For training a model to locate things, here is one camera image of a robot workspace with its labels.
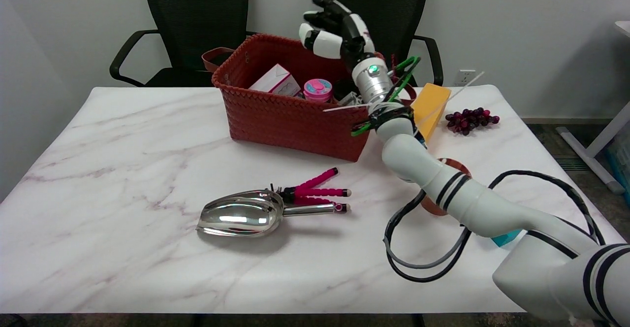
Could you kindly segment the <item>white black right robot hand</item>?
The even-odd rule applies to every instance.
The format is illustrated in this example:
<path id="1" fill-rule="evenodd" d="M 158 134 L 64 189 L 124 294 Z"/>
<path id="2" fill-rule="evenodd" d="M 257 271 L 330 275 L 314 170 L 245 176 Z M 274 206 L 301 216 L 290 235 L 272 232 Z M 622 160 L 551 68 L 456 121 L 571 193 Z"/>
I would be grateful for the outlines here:
<path id="1" fill-rule="evenodd" d="M 299 27 L 302 46 L 326 59 L 342 60 L 353 71 L 363 60 L 376 57 L 368 28 L 338 0 L 312 0 L 321 11 L 306 11 Z"/>

